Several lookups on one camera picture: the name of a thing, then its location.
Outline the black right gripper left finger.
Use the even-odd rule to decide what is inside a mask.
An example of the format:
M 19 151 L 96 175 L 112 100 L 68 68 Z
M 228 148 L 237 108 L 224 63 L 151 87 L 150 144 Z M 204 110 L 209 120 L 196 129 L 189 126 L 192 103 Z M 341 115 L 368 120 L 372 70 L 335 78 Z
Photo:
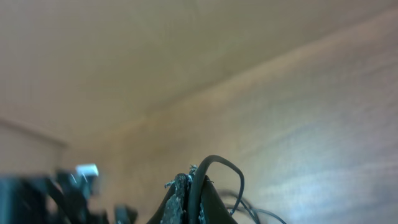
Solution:
M 168 191 L 147 224 L 183 224 L 188 198 L 188 175 L 179 173 L 164 187 Z

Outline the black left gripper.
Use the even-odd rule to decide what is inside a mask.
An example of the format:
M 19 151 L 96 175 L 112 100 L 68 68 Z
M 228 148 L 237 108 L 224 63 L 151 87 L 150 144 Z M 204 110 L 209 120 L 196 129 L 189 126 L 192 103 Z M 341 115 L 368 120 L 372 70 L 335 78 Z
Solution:
M 1 176 L 1 223 L 108 223 L 106 212 L 91 212 L 88 201 L 96 174 L 58 170 L 49 175 Z M 114 208 L 115 224 L 135 224 L 136 209 Z

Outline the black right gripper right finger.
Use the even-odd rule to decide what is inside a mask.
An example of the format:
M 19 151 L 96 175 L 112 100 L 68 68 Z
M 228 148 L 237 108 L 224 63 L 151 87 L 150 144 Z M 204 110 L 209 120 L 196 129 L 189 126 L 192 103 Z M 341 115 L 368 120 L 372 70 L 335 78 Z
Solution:
M 237 224 L 220 199 L 210 179 L 205 179 L 201 190 L 200 224 Z

